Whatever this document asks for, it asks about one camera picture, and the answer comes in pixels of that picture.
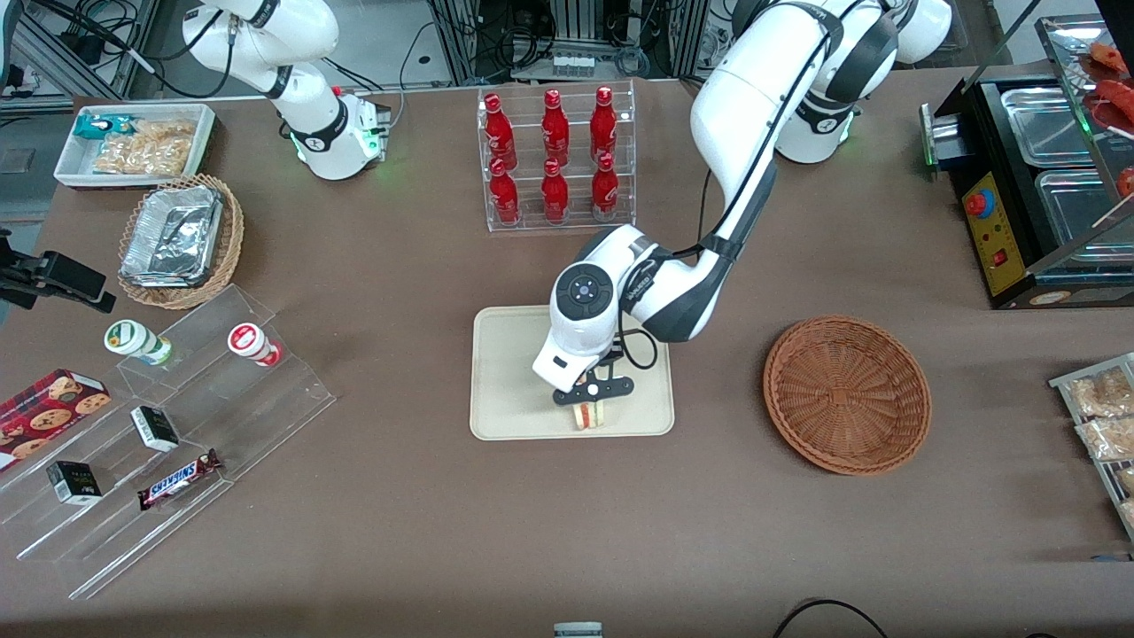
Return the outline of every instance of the red button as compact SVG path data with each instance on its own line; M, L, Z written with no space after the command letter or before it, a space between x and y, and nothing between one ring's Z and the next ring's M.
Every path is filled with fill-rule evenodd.
M984 195L980 193L968 195L968 198L965 199L965 212L972 214L973 216L976 216L978 214L984 212L984 209L987 206L988 206L988 199L985 199Z

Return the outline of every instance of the black box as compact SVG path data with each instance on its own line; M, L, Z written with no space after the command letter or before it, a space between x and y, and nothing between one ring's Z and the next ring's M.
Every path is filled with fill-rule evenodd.
M130 410L130 419L142 436L142 445L158 452L172 452L177 448L177 432L161 410L139 406Z
M56 461L48 466L48 479L56 488L60 503L90 505L102 499L102 491L94 480L94 473L86 463Z

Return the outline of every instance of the brown wicker basket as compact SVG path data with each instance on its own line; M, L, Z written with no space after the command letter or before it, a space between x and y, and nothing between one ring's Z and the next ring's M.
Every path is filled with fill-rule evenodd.
M192 186L210 186L225 195L225 210L221 213L221 227L217 233L217 247L213 252L213 267L209 279L196 288L143 288L127 283L121 274L118 282L126 290L126 295L138 303L146 305L158 305L167 309L186 309L211 299L220 294L236 270L236 262L240 258L240 241L244 239L244 213L240 211L240 202L232 196L232 190L223 181L209 175L194 175L162 184L158 188L175 189L188 188ZM118 257L126 256L126 248L130 245L130 237L134 235L134 224L137 223L138 212L142 211L142 202L134 206L134 214L126 222L126 231L122 232L122 240L118 246Z
M807 318L776 341L764 402L799 454L843 475L879 475L913 458L930 422L929 384L889 333L853 316Z

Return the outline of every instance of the clear acrylic display stand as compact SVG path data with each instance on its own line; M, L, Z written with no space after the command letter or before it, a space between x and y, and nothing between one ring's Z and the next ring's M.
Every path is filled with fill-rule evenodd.
M615 127L617 143L615 147L615 173L618 175L618 204L611 221L599 221L591 212L591 179L598 167L591 159L591 113L594 111L594 92L599 86L610 86L613 91L615 112L618 124ZM481 180L484 182L484 210L489 230L558 230L564 228L599 228L602 226L620 226L634 223L637 199L635 175L637 172L637 155L634 142L634 85L631 82L579 82L570 84L545 85L545 88L557 88L562 97L564 114L570 124L570 155L562 169L570 193L567 220L560 226L548 223L543 215L543 194L540 186L543 181L543 161L547 151L543 147L543 94L531 93L527 85L501 85L481 88L476 108L476 133L481 146ZM519 223L503 226L492 205L492 193L489 190L489 152L488 136L484 122L488 111L484 110L484 95L500 95L502 110L511 120L516 137L516 169L511 178L516 180L519 195Z
M73 436L52 442L34 462L0 475L0 522L17 558L54 563L70 598L90 598L333 403L319 377L280 340L273 316L229 284L162 333L175 350L164 366L125 359L104 375L109 378L100 381L115 399L109 411L78 424ZM229 331L245 322L284 346L279 364L261 368L229 352ZM142 445L129 411L143 405L160 407L169 417L180 437L176 450L161 453ZM223 463L220 470L141 511L138 491L210 449ZM57 460L90 465L102 500L88 507L60 503L44 470Z

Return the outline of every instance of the yellow control panel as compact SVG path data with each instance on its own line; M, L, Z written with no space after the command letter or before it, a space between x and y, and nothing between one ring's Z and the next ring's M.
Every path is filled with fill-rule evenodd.
M960 205L965 209L968 231L976 244L989 290L998 295L1023 279L1025 269L991 172L965 193Z

